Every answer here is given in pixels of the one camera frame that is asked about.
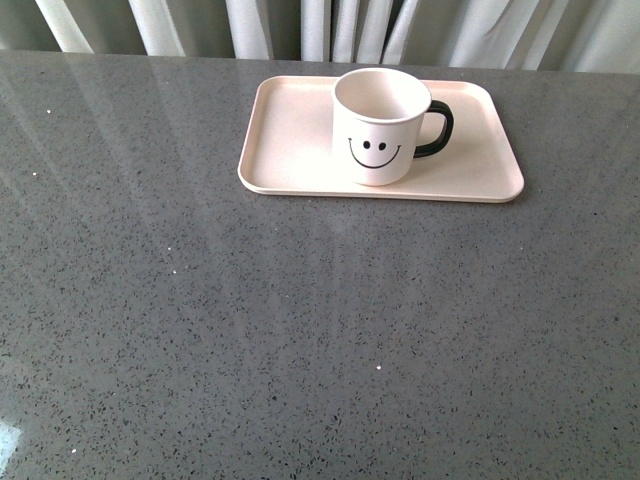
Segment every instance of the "white mug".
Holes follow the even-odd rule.
[[[333,155],[356,183],[387,185],[404,177],[414,158],[442,150],[453,114],[432,100],[427,86],[390,68],[363,68],[340,77],[332,89]],[[445,117],[439,137],[417,145],[426,112]]]

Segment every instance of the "tray rim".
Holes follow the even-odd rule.
[[[275,188],[268,186],[260,186],[252,183],[243,174],[243,167],[247,163],[247,153],[250,148],[250,140],[251,133],[256,128],[256,124],[262,121],[262,118],[259,118],[257,112],[259,111],[262,104],[267,100],[268,95],[271,91],[275,90],[278,85],[283,82],[294,82],[296,85],[314,85],[314,84],[327,84],[331,82],[335,82],[339,77],[337,76],[319,76],[319,75],[276,75],[269,77],[263,80],[256,90],[256,95],[254,99],[254,103],[251,109],[251,116],[249,119],[249,123],[247,126],[247,133],[245,136],[244,144],[242,147],[242,152],[240,154],[240,161],[238,163],[237,172],[242,184],[250,191],[261,194],[261,195],[271,195],[271,196],[301,196],[301,197],[333,197],[333,198],[389,198],[389,199],[406,199],[406,200],[431,200],[431,201],[452,201],[452,202],[462,202],[462,203],[507,203],[515,199],[522,191],[524,190],[525,182],[524,177],[522,175],[522,171],[518,164],[517,159],[515,158],[515,154],[513,153],[513,149],[511,148],[511,143],[509,142],[508,137],[506,136],[506,132],[504,131],[504,125],[502,124],[502,120],[500,119],[497,109],[495,108],[495,104],[493,102],[493,98],[491,94],[482,86],[472,83],[469,81],[458,81],[458,80],[431,80],[431,79],[421,79],[422,82],[428,84],[430,88],[432,86],[445,86],[445,85],[455,85],[457,87],[463,87],[467,90],[474,91],[473,96],[481,103],[489,102],[495,115],[498,118],[500,123],[500,127],[504,133],[502,141],[506,143],[509,151],[513,155],[513,161],[515,163],[515,167],[517,170],[517,178],[514,183],[513,189],[510,190],[508,195],[504,196],[468,196],[468,197],[460,197],[459,194],[412,194],[407,192],[398,192],[390,189],[390,185],[378,186],[378,187],[367,187],[364,185],[356,185],[354,184],[354,188],[359,188],[361,191],[316,191],[316,190],[303,190],[300,188]]]

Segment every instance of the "smiley face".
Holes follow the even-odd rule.
[[[382,168],[389,165],[393,162],[393,159],[398,156],[398,152],[400,151],[401,145],[396,147],[396,151],[393,153],[391,158],[389,158],[389,150],[387,150],[387,144],[384,142],[380,142],[377,146],[371,145],[369,140],[365,140],[362,142],[362,155],[360,155],[360,159],[356,157],[356,154],[353,151],[353,139],[349,138],[349,149],[351,150],[351,156],[353,159],[358,162],[359,165],[362,165],[365,168]]]

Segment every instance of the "curtain fold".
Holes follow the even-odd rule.
[[[0,49],[640,73],[640,1],[0,0]]]

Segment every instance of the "tray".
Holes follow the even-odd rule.
[[[336,175],[331,155],[335,77],[280,76],[258,88],[238,165],[242,183],[266,195],[507,202],[524,179],[489,93],[467,82],[425,80],[449,104],[455,126],[440,153],[415,160],[401,180],[369,187]],[[440,132],[427,114],[421,143]]]

